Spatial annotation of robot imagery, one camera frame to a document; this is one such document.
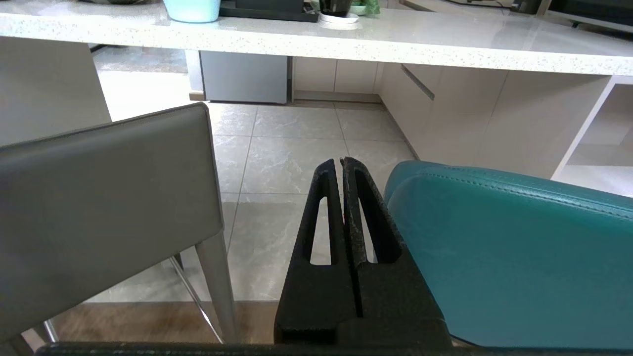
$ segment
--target kitchen island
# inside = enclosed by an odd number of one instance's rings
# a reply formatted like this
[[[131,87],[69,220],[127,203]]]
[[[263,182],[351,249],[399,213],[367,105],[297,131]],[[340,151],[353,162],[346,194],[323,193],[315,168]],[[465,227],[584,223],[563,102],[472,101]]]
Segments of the kitchen island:
[[[386,9],[360,25],[186,24],[160,2],[2,2],[0,63],[10,88],[0,77],[9,108],[0,144],[109,120],[78,42],[379,61],[377,92],[420,159],[546,178],[566,164],[614,87],[633,83],[630,42],[537,18]]]

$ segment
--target gray chair backrest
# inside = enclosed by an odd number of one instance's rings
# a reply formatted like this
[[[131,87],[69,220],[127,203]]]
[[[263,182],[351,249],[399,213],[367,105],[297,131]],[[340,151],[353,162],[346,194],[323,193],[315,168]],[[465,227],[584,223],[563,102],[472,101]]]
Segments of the gray chair backrest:
[[[204,104],[0,148],[0,342],[222,229]]]

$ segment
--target teal leather chair back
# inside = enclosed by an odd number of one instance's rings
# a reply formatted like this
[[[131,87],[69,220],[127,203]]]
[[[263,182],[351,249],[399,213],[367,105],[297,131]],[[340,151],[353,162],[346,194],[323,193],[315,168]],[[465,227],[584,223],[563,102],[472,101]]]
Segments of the teal leather chair back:
[[[410,161],[385,202],[453,336],[633,348],[633,199]]]

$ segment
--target cabinet handle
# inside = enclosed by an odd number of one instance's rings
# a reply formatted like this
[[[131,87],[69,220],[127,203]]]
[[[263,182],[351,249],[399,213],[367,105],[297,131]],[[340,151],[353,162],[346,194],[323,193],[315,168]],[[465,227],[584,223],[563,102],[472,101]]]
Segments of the cabinet handle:
[[[415,75],[413,75],[413,73],[411,73],[411,71],[406,68],[404,66],[404,64],[400,65],[400,69],[402,69],[402,71],[404,72],[404,74],[406,74],[407,77],[409,77],[409,79],[411,79],[411,81],[418,86],[418,88],[420,88],[420,90],[422,92],[424,92],[424,94],[426,94],[429,99],[431,99],[431,101],[435,100],[435,94],[433,94],[433,92],[431,91],[431,89],[429,89],[427,86],[424,85],[424,83],[420,82],[420,79],[417,79],[415,77]]]

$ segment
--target tile floor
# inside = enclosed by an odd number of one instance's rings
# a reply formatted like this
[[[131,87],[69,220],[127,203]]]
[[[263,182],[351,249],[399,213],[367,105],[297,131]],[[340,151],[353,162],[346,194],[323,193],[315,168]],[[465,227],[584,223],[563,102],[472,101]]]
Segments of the tile floor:
[[[106,48],[95,62],[113,120],[191,103],[181,51]],[[391,169],[413,159],[379,104],[302,101],[287,106],[208,103],[236,300],[278,300],[314,169],[329,158],[361,160],[381,189]],[[322,202],[313,263],[329,262]],[[209,300],[193,249],[185,273]],[[190,300],[168,262],[90,302]]]

